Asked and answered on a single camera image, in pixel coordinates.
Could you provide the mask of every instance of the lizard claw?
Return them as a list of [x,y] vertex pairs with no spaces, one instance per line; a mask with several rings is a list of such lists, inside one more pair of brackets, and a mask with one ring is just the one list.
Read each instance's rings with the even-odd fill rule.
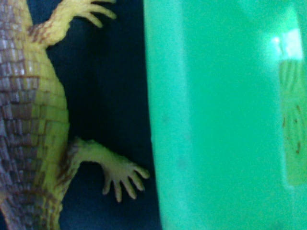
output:
[[97,27],[101,28],[103,25],[101,21],[94,16],[92,13],[101,13],[105,16],[116,19],[116,15],[107,8],[93,4],[93,2],[109,2],[115,3],[115,0],[65,0],[68,4],[73,4],[73,9],[75,10],[75,16],[83,17],[89,20],[91,23],[96,25]]
[[136,199],[136,192],[129,179],[132,180],[138,190],[143,191],[144,185],[138,174],[145,179],[148,179],[150,176],[146,169],[119,155],[116,156],[116,162],[114,164],[103,166],[103,169],[105,174],[103,194],[106,195],[110,191],[110,185],[113,182],[115,196],[118,202],[122,201],[122,189],[120,183],[124,185],[129,196],[132,199]]

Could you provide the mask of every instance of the brown scales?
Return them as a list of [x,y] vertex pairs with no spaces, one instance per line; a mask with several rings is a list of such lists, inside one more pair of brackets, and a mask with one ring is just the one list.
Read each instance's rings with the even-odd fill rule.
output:
[[45,48],[65,36],[74,16],[100,26],[93,11],[115,18],[91,0],[63,0],[48,22],[33,26],[26,0],[0,0],[0,209],[8,230],[59,230],[61,201],[82,161],[102,165],[104,193],[113,182],[118,201],[119,182],[136,198],[128,177],[139,190],[135,172],[149,177],[95,142],[67,147],[66,98]]

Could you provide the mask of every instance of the black background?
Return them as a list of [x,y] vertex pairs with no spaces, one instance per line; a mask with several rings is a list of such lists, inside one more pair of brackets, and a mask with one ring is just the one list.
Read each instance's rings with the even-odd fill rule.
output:
[[[34,23],[46,21],[60,0],[28,0]],[[145,192],[118,204],[104,196],[98,164],[82,163],[63,200],[61,230],[160,230],[150,143],[141,0],[103,4],[118,18],[97,15],[99,29],[85,19],[71,22],[65,39],[48,51],[64,85],[70,111],[70,139],[95,139],[147,168]],[[0,230],[5,223],[0,216]]]

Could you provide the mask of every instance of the lizard leg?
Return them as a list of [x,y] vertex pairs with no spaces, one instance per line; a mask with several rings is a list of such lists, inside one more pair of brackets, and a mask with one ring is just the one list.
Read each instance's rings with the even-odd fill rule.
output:
[[86,18],[98,27],[102,27],[102,23],[92,14],[93,12],[104,14],[111,19],[116,18],[111,10],[93,4],[94,1],[115,3],[115,0],[63,0],[48,21],[28,29],[30,39],[47,48],[66,36],[70,22],[75,16]]
[[110,191],[110,185],[113,182],[116,200],[121,202],[122,190],[120,183],[122,183],[129,196],[136,199],[136,192],[129,179],[132,180],[138,190],[144,190],[144,185],[139,175],[147,179],[150,176],[149,172],[141,166],[129,161],[127,158],[117,155],[93,140],[83,141],[77,138],[70,148],[72,151],[69,150],[68,153],[71,152],[72,155],[68,156],[67,159],[70,159],[68,167],[70,167],[72,171],[76,172],[75,169],[77,169],[83,161],[97,162],[102,166],[105,175],[104,195]]

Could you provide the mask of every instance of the green plastic container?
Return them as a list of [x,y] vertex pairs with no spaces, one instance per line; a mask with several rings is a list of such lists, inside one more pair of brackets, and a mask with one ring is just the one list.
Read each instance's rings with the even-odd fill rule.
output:
[[298,24],[282,2],[144,0],[164,230],[307,229],[285,162],[279,66],[302,57],[283,50]]

